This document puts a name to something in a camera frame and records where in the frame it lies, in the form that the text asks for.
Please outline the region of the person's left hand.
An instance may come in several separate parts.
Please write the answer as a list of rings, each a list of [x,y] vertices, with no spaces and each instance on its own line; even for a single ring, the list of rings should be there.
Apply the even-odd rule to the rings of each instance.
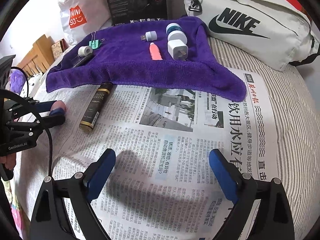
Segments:
[[[16,153],[0,157],[0,163],[4,164],[8,170],[13,170],[16,166]]]

